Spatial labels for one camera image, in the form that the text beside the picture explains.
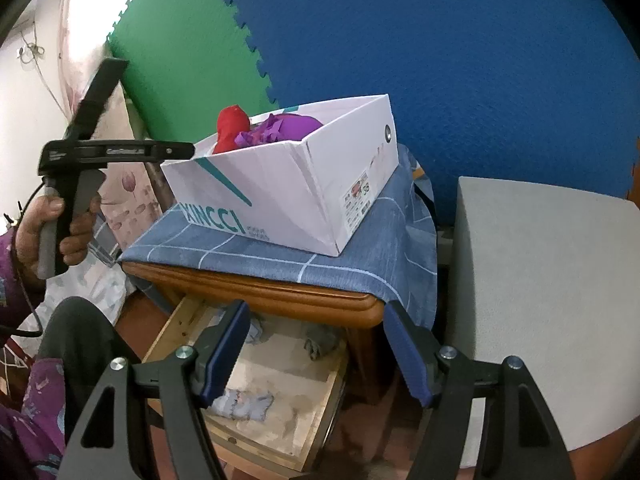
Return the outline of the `person's left hand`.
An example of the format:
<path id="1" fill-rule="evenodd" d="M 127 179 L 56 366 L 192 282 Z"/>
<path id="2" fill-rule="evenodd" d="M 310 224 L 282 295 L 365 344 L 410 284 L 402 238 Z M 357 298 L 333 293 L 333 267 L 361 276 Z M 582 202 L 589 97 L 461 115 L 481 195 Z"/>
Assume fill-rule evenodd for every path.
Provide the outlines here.
<path id="1" fill-rule="evenodd" d="M 17 260 L 33 280 L 37 279 L 40 231 L 46 223 L 58 220 L 64 207 L 65 203 L 62 198 L 38 197 L 35 199 L 35 203 L 28 206 L 22 223 L 17 228 L 14 243 Z M 62 240 L 60 248 L 58 248 L 63 256 L 63 261 L 68 266 L 77 266 L 85 260 L 89 243 L 93 240 L 93 227 L 100 207 L 101 197 L 96 194 L 93 196 L 88 210 L 75 217 L 70 224 L 70 235 Z"/>

